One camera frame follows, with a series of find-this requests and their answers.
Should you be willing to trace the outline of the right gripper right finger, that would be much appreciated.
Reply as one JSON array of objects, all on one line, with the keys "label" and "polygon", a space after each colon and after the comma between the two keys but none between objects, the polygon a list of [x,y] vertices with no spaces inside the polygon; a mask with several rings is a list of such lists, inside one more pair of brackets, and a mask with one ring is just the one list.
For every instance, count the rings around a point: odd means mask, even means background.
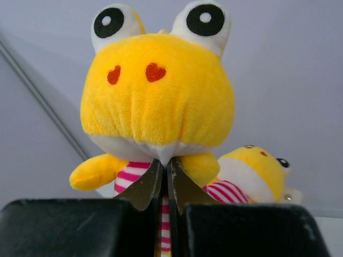
[{"label": "right gripper right finger", "polygon": [[168,163],[167,181],[172,256],[330,255],[315,219],[299,205],[221,204],[176,158]]}]

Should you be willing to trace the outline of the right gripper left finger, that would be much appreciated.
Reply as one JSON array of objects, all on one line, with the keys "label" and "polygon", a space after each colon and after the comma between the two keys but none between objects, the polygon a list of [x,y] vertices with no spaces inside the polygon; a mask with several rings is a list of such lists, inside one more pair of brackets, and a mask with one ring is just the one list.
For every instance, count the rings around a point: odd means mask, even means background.
[{"label": "right gripper left finger", "polygon": [[19,199],[1,210],[1,256],[154,256],[163,167],[112,199]]}]

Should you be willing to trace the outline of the yellow plush toy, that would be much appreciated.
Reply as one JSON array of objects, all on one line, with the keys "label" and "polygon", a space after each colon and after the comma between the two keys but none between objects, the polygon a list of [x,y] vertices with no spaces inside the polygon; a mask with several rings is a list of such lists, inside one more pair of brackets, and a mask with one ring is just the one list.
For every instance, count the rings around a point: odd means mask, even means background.
[{"label": "yellow plush toy", "polygon": [[218,159],[219,174],[203,190],[221,203],[290,203],[302,192],[286,186],[290,163],[263,148],[246,145]]},{"label": "yellow plush toy", "polygon": [[147,34],[126,4],[92,21],[95,57],[80,103],[84,132],[103,150],[69,177],[75,190],[113,183],[123,193],[154,160],[177,157],[200,187],[219,173],[211,150],[224,142],[235,113],[234,91],[221,63],[231,28],[215,1],[193,1],[171,32]]}]

